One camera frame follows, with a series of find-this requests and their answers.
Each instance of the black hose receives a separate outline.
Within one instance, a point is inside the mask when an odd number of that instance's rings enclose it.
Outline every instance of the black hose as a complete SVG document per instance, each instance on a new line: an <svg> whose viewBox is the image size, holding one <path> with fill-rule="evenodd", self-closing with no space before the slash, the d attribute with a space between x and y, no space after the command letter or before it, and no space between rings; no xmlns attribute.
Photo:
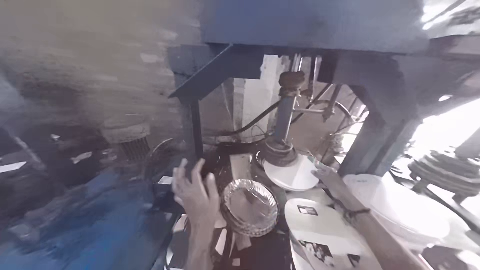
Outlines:
<svg viewBox="0 0 480 270"><path fill-rule="evenodd" d="M265 117L267 114L269 114L275 108L277 108L279 104L280 104L280 101L275 102L270 107L268 107L266 110L264 110L262 113L260 113L257 117L255 117L255 119L253 119L250 123L248 123L243 128L240 128L240 129L237 129L237 130L234 130L234 131L221 131L221 132L215 133L215 134L210 135L210 136L230 136L230 135L235 135L235 134L244 132L245 130L247 130L247 129L251 128L253 125L255 125L258 121L260 121L263 117Z"/></svg>

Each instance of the stack of white paper plates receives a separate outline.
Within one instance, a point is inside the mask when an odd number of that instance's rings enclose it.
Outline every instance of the stack of white paper plates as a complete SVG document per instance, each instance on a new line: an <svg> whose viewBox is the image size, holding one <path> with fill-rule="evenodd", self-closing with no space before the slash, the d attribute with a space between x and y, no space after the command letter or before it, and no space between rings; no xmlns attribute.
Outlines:
<svg viewBox="0 0 480 270"><path fill-rule="evenodd" d="M370 174L346 175L352 193L372 210L373 215L395 236L422 250L448 235L444 207L392 181Z"/></svg>

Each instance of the silver paper plate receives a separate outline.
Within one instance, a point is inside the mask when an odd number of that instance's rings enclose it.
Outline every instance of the silver paper plate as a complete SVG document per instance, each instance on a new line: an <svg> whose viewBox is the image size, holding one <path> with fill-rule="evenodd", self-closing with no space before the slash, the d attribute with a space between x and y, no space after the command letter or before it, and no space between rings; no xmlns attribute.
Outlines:
<svg viewBox="0 0 480 270"><path fill-rule="evenodd" d="M236 232L258 237L275 227L278 204L273 194L261 183L237 179L225 188L221 211Z"/></svg>

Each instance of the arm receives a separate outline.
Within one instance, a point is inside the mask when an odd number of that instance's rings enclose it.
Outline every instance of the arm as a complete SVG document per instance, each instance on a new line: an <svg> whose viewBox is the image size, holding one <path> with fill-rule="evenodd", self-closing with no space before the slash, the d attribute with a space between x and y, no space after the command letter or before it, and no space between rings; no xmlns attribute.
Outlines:
<svg viewBox="0 0 480 270"><path fill-rule="evenodd" d="M205 181L200 175L204 163L205 160L200 159L192 169L192 182L185 177L186 159L173 169L175 201L183 206L192 225L185 270L213 268L210 244L220 203L213 174L210 173Z"/></svg>

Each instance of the hand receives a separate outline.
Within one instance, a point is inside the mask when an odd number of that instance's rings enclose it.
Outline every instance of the hand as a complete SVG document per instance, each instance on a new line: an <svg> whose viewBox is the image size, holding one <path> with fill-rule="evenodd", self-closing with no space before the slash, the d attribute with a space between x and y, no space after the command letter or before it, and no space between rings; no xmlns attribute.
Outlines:
<svg viewBox="0 0 480 270"><path fill-rule="evenodd" d="M208 194L205 190L200 175L204 164L205 160L200 159L192 169L192 182L185 176L186 159L182 159L180 166L173 169L174 199L185 209L192 225L192 231L199 234L213 232L220 206L215 177L212 173L207 175L205 181Z"/></svg>

